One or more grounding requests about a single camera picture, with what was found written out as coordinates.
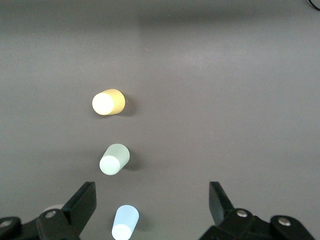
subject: light green cylinder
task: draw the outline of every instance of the light green cylinder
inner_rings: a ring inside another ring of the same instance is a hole
[[[100,169],[106,175],[115,175],[128,163],[129,158],[130,152],[126,146],[112,144],[100,160]]]

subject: cylinder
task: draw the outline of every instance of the cylinder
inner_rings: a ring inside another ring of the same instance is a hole
[[[112,236],[115,240],[130,239],[139,219],[138,210],[131,205],[123,205],[115,214]]]
[[[42,212],[44,213],[44,212],[46,212],[48,210],[51,210],[51,209],[62,209],[63,206],[64,206],[63,204],[57,204],[57,205],[48,206]]]
[[[100,160],[100,169],[106,175],[117,174],[129,161],[130,152],[122,144],[115,143],[107,148]]]
[[[125,108],[124,95],[116,89],[108,89],[98,93],[92,100],[92,107],[97,114],[114,115],[119,114]]]

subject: light blue cylinder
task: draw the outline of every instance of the light blue cylinder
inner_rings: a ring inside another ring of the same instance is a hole
[[[130,239],[139,219],[138,210],[131,205],[123,205],[115,214],[112,236],[115,240]]]

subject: metal screw head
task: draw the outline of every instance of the metal screw head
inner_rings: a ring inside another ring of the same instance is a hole
[[[287,226],[287,227],[289,227],[289,226],[291,225],[291,222],[290,222],[288,219],[284,218],[284,217],[280,217],[280,218],[278,219],[278,222],[279,222],[281,225]]]
[[[50,219],[50,218],[54,217],[56,214],[57,214],[56,211],[49,211],[49,212],[47,212],[47,213],[44,215],[44,217],[45,217],[46,219]]]
[[[3,221],[2,223],[0,223],[0,228],[5,228],[8,227],[12,224],[11,220],[7,220],[7,221]]]
[[[239,216],[239,217],[241,217],[241,218],[246,218],[246,217],[248,217],[248,213],[245,211],[245,210],[238,210],[238,211],[236,211],[236,214]]]

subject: gray background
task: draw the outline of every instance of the gray background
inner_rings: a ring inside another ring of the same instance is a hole
[[[219,181],[320,239],[319,23],[304,0],[2,0],[0,216],[25,223],[95,181],[83,240],[112,239],[124,204],[132,240],[196,240]],[[125,110],[100,116],[111,88]],[[131,160],[108,176],[114,143]]]

